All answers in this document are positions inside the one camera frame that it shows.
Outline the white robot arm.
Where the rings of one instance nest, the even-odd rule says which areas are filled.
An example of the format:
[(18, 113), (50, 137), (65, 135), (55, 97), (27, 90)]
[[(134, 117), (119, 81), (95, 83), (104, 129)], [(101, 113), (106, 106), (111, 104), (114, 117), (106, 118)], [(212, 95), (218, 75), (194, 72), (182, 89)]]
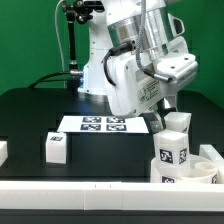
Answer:
[(183, 22), (167, 12), (177, 0), (99, 0), (90, 21), (90, 53), (79, 95), (108, 101), (119, 118), (148, 115), (151, 130), (164, 128), (163, 111), (177, 109), (177, 92), (198, 63), (182, 34)]

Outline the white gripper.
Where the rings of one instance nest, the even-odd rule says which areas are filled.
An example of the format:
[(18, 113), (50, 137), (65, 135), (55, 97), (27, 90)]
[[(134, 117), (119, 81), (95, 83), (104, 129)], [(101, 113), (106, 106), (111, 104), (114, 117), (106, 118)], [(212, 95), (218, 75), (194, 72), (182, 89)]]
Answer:
[(144, 74), (137, 66), (134, 54), (113, 57), (107, 65), (115, 86), (105, 81), (109, 106), (116, 117), (132, 118), (144, 112), (151, 131), (158, 133), (164, 129), (162, 118), (155, 108), (150, 107), (165, 97), (165, 112), (177, 112), (176, 93), (195, 78), (198, 64), (181, 36), (168, 43), (167, 55), (151, 62), (149, 56), (142, 53), (141, 60), (143, 65), (154, 68), (156, 74), (171, 77), (172, 81), (166, 83)]

